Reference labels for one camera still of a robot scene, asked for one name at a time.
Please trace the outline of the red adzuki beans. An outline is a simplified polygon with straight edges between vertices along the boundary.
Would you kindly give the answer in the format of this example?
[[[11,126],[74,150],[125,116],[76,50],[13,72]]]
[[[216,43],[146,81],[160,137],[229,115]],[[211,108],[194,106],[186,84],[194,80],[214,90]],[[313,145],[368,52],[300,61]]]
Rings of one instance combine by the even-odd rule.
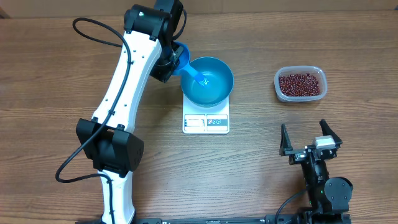
[[[320,94],[318,79],[310,73],[297,73],[278,78],[281,92],[286,96],[317,96]]]

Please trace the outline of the blue plastic measuring scoop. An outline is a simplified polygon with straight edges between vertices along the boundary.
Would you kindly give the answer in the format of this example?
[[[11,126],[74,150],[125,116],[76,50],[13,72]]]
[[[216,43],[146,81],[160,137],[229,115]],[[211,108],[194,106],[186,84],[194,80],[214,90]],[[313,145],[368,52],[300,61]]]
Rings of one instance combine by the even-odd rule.
[[[182,50],[180,51],[180,55],[178,57],[179,65],[174,70],[173,75],[183,75],[184,73],[186,73],[187,75],[191,76],[200,86],[202,86],[203,88],[208,88],[210,84],[207,77],[204,76],[204,74],[202,74],[198,70],[195,70],[190,65],[191,53],[188,47],[181,42],[175,42],[175,43],[179,47],[181,47]]]

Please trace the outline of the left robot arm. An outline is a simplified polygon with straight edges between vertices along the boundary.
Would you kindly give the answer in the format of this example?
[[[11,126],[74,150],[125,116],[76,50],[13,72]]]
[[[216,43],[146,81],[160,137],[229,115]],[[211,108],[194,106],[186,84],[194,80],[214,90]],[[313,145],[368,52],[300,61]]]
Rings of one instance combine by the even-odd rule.
[[[186,15],[180,1],[156,1],[149,8],[133,5],[124,15],[124,33],[117,33],[121,54],[108,90],[91,119],[80,119],[76,134],[80,150],[101,179],[104,212],[98,223],[132,223],[132,177],[144,142],[136,137],[136,114],[149,77],[163,83],[180,64],[175,43]]]

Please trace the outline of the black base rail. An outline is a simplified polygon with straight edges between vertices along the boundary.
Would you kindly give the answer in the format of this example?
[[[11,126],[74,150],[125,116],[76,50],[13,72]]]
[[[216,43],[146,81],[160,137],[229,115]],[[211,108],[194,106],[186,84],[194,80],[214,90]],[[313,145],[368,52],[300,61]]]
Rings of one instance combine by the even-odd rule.
[[[275,222],[275,215],[266,215],[261,218],[219,218],[219,219],[174,219],[174,220],[162,220],[160,218],[133,218],[131,223],[133,224],[293,224],[293,223],[305,223],[299,222],[294,215],[279,215],[277,222]],[[349,215],[343,215],[342,218],[336,220],[325,220],[315,219],[313,223],[342,223],[351,224],[352,221]],[[75,222],[76,224],[105,224],[101,220],[87,221],[87,222]]]

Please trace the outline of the teal round bowl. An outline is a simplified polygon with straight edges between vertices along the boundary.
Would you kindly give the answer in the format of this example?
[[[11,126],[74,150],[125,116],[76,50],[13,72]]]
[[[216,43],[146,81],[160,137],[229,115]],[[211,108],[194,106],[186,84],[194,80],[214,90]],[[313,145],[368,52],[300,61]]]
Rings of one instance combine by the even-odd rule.
[[[182,71],[180,85],[183,94],[192,103],[212,107],[229,97],[234,86],[234,76],[226,63],[214,57],[201,57],[193,60],[190,66],[202,73],[208,82],[201,86],[188,72]]]

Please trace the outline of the clear plastic food container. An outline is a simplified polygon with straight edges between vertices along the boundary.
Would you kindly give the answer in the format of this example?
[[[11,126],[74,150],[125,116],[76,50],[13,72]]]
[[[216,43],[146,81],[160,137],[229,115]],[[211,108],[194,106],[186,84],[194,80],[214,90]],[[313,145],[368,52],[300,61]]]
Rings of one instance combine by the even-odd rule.
[[[282,67],[274,77],[274,87],[277,98],[286,103],[317,101],[328,91],[324,71],[308,65]]]

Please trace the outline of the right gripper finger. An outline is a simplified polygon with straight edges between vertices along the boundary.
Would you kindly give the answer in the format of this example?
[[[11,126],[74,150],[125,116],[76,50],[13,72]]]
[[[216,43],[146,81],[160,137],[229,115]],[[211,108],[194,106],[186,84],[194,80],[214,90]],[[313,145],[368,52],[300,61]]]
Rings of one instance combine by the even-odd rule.
[[[281,141],[280,141],[279,155],[286,156],[286,155],[291,154],[292,151],[293,151],[293,147],[290,142],[287,128],[286,128],[285,124],[282,124],[281,125]]]
[[[341,138],[329,127],[324,119],[320,120],[320,126],[324,136],[331,136],[335,142],[336,148],[340,148],[343,141]]]

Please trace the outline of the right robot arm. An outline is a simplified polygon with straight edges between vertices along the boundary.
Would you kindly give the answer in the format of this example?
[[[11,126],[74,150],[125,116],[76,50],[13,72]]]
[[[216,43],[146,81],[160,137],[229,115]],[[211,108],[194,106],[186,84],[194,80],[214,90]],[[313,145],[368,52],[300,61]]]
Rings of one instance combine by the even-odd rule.
[[[282,209],[293,199],[307,193],[310,206],[302,207],[292,215],[288,223],[351,223],[349,201],[353,184],[345,177],[329,177],[326,161],[334,159],[343,141],[323,119],[320,121],[322,136],[311,145],[294,149],[287,128],[281,125],[280,156],[287,156],[290,165],[301,165],[305,189],[288,198],[278,209],[274,221],[280,220]]]

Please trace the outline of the white digital kitchen scale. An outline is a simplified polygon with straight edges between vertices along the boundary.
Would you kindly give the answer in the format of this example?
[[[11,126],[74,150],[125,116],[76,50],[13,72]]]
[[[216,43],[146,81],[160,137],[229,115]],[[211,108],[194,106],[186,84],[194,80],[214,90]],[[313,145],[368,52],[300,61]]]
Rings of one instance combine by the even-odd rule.
[[[228,134],[230,128],[229,98],[204,108],[183,96],[182,131],[185,134]]]

